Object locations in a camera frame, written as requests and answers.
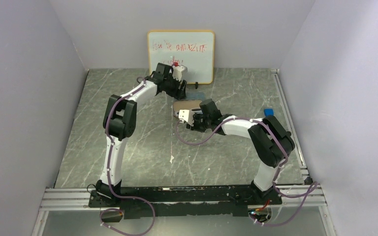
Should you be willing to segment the plaid glasses case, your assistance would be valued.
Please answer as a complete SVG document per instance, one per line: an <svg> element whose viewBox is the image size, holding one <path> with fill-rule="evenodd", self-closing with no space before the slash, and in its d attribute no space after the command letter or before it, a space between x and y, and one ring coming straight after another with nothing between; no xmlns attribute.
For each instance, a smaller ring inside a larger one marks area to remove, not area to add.
<svg viewBox="0 0 378 236"><path fill-rule="evenodd" d="M180 110L192 110L194 111L196 114L201 114L202 111L200 109L200 103L202 101L200 100L179 100L179 101L175 101L172 105L172 109L173 109L173 117L174 117L174 112L175 111L180 111Z"/></svg>

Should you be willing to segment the blue glasses case green lining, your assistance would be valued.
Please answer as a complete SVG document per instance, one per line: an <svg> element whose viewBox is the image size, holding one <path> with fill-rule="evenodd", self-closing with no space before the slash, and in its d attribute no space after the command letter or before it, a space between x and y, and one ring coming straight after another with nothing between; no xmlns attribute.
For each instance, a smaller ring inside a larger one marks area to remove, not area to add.
<svg viewBox="0 0 378 236"><path fill-rule="evenodd" d="M203 101L206 99L205 93L203 92L186 92L186 97L184 100L200 100Z"/></svg>

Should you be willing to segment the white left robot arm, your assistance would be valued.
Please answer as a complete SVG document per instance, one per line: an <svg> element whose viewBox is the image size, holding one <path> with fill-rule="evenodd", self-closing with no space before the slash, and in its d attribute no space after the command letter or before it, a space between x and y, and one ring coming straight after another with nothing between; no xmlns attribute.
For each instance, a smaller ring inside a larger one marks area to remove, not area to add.
<svg viewBox="0 0 378 236"><path fill-rule="evenodd" d="M136 129L137 106L162 92L177 100L184 99L187 82L183 75L187 70L176 62L158 63L138 86L120 96L109 97L103 120L107 142L104 169L95 185L97 194L108 206L116 206L121 200L123 156L127 141Z"/></svg>

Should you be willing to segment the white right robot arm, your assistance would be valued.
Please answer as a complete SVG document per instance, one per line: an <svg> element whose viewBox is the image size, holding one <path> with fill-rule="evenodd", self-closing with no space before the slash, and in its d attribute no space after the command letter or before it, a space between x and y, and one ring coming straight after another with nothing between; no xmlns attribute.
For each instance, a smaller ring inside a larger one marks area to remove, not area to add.
<svg viewBox="0 0 378 236"><path fill-rule="evenodd" d="M189 130L214 134L239 136L251 140L260 160L260 165L252 183L251 198L257 204L270 197L281 167L287 162L295 143L291 132L284 129L274 115L264 118L243 118L232 114L222 114L212 99L200 103L199 109L180 110L179 119Z"/></svg>

